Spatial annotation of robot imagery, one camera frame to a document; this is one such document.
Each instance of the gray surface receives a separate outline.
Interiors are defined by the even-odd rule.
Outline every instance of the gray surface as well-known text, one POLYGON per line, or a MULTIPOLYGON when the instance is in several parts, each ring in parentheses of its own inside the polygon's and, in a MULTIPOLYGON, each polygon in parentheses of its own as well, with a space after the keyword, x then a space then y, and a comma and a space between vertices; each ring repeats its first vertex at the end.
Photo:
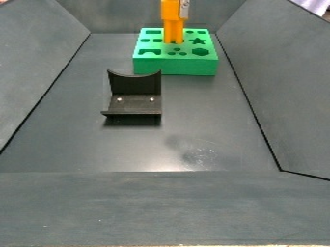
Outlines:
MULTIPOLYGON (((160 26, 161 0, 57 0, 92 33, 137 33, 160 26)), ((193 0, 188 26, 214 33, 244 0, 193 0)))
POLYGON ((283 173, 1 174, 0 198, 1 246, 330 242, 330 183, 283 173))
POLYGON ((16 0, 0 7, 0 34, 1 150, 89 32, 56 1, 16 0))
POLYGON ((330 25, 248 0, 218 32, 283 170, 330 178, 330 25))
POLYGON ((132 72, 136 38, 91 35, 0 156, 0 172, 276 171, 216 40, 216 76, 163 76, 161 125, 104 124, 105 70, 132 72))

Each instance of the black bracket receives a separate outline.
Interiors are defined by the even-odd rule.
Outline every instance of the black bracket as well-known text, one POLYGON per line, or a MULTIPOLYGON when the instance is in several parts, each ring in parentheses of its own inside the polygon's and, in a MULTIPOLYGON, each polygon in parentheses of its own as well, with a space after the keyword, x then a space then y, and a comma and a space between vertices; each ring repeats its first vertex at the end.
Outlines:
POLYGON ((108 70, 112 97, 107 111, 111 124, 159 124, 161 119, 161 72, 121 75, 108 70))

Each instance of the star-shaped hole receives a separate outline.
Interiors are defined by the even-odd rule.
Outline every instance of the star-shaped hole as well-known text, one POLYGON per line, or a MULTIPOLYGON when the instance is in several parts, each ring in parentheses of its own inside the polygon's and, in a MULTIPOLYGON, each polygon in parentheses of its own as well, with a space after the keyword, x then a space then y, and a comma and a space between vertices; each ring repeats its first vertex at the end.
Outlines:
POLYGON ((195 38, 193 40, 189 40, 192 44, 204 44, 206 40, 202 40, 200 38, 195 38))

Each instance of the orange object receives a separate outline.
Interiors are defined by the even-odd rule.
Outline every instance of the orange object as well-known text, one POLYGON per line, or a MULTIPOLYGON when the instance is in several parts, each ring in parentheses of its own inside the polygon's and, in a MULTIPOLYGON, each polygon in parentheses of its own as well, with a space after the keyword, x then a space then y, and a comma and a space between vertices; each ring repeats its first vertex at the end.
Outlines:
POLYGON ((164 43, 183 43, 185 18, 179 16, 180 0, 161 0, 161 20, 164 22, 164 43))

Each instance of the sloped wall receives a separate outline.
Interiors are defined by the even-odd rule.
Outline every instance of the sloped wall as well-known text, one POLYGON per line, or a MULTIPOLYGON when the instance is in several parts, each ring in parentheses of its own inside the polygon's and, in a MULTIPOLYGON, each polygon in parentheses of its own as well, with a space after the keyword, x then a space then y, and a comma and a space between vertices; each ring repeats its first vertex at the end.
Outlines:
POLYGON ((14 0, 0 7, 0 34, 1 150, 89 31, 55 0, 14 0))
POLYGON ((330 23, 286 0, 247 0, 218 31, 284 171, 330 178, 330 23))

